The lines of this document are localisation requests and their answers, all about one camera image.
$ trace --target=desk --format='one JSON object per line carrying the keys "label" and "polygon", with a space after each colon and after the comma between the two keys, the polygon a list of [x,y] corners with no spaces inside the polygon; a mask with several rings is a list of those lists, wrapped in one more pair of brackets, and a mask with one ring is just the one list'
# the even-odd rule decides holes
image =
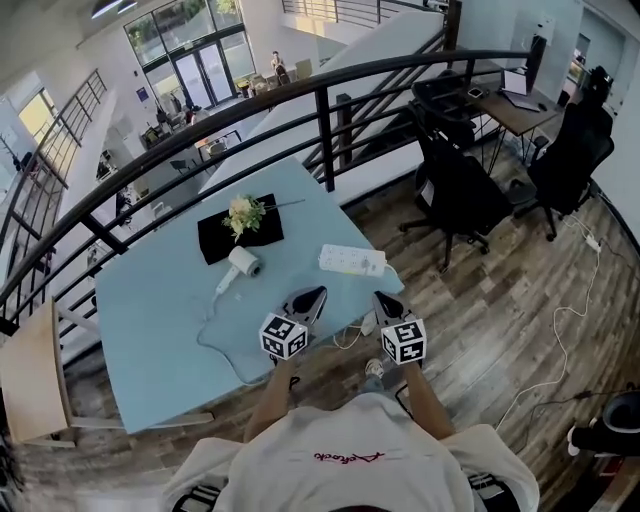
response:
{"label": "desk", "polygon": [[371,245],[296,159],[281,161],[221,190],[97,275],[102,346],[128,432],[241,386],[219,354],[196,343],[205,308],[229,268],[226,260],[207,266],[198,244],[197,223],[228,209],[231,199],[240,194],[268,193],[274,193],[278,203],[305,201],[280,210],[284,240],[249,248],[264,262],[263,271],[255,278],[241,276],[232,284],[218,299],[216,314],[203,334],[203,341],[227,352],[245,380],[273,369],[259,346],[258,331],[267,313],[292,291],[327,287],[328,300],[314,326],[321,341],[370,311],[375,290],[402,290],[389,269],[382,278],[320,270],[318,255],[325,243]]}
{"label": "desk", "polygon": [[542,103],[547,107],[546,111],[541,110],[540,112],[533,112],[532,110],[515,107],[507,98],[496,92],[499,88],[498,83],[490,84],[488,86],[483,84],[483,87],[481,88],[488,88],[491,92],[484,98],[477,100],[471,99],[471,103],[473,103],[478,109],[482,110],[485,114],[498,121],[501,126],[498,131],[498,139],[494,146],[493,155],[489,164],[489,174],[491,174],[493,167],[496,164],[496,160],[498,159],[502,143],[504,142],[504,136],[507,131],[511,132],[516,137],[520,137],[522,141],[523,160],[526,160],[526,155],[529,151],[527,150],[526,154],[524,152],[524,134],[532,132],[529,140],[529,146],[531,146],[533,132],[535,132],[535,129],[541,124],[546,123],[550,119],[559,115],[561,111],[558,109],[557,105],[549,101],[546,96],[542,95],[535,89],[529,95],[529,101],[535,104]]}

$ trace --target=person in background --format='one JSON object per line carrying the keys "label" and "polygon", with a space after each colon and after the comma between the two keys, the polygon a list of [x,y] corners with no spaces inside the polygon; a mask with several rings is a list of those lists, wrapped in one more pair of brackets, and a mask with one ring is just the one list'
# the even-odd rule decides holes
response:
{"label": "person in background", "polygon": [[271,59],[271,69],[273,69],[274,73],[277,71],[278,66],[282,66],[283,68],[285,67],[284,61],[280,58],[280,54],[274,50],[273,59]]}

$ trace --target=white flower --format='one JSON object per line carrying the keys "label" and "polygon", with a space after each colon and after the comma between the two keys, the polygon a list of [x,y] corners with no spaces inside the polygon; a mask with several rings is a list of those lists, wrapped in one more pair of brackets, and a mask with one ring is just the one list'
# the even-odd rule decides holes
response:
{"label": "white flower", "polygon": [[231,207],[229,208],[229,215],[233,217],[237,214],[248,213],[251,211],[251,201],[246,197],[236,197],[231,200]]}
{"label": "white flower", "polygon": [[244,224],[240,219],[231,219],[231,229],[236,234],[236,239],[242,234],[244,231]]}

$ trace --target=laptop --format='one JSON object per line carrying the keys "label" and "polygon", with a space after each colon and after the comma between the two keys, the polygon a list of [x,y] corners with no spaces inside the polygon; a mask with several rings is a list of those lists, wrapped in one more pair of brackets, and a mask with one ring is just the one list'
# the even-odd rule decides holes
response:
{"label": "laptop", "polygon": [[514,107],[540,112],[540,107],[528,99],[526,76],[506,69],[503,70],[500,92]]}

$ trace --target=glass door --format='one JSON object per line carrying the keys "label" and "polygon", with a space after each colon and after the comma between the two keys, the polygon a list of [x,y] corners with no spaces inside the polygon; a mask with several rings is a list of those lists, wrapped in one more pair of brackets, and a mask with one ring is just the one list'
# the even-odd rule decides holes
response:
{"label": "glass door", "polygon": [[217,44],[212,44],[203,48],[198,52],[202,61],[202,67],[205,70],[209,84],[213,91],[214,102],[216,104],[223,102],[233,96],[229,78],[225,71],[225,65],[220,56],[220,50]]}
{"label": "glass door", "polygon": [[214,103],[205,86],[196,56],[187,55],[176,60],[176,67],[193,104],[202,108],[211,107]]}

